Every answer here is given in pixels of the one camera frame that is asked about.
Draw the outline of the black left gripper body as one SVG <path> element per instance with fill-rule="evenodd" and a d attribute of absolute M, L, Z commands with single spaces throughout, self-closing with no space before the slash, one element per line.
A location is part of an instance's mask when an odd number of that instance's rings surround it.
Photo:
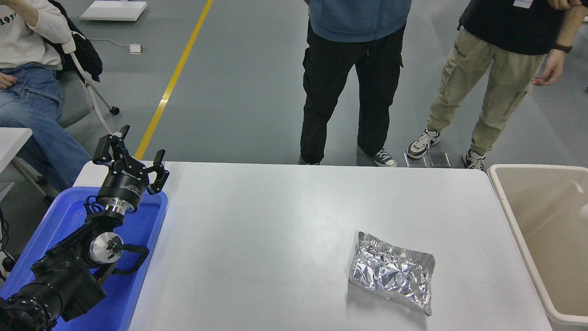
<path fill-rule="evenodd" d="M 143 174 L 145 166 L 142 163 L 113 162 L 109 172 L 96 196 L 97 202 L 105 206 L 109 201 L 118 199 L 128 204 L 128 207 L 138 207 L 148 183 L 148 177 Z"/>

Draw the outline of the person's left hand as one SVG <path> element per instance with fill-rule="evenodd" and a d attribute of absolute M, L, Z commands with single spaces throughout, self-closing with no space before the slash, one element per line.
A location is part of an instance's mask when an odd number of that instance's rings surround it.
<path fill-rule="evenodd" d="M 562 50 L 551 50 L 545 62 L 542 74 L 534 77 L 531 83 L 534 86 L 552 86 L 561 77 L 564 70 L 567 53 Z"/>

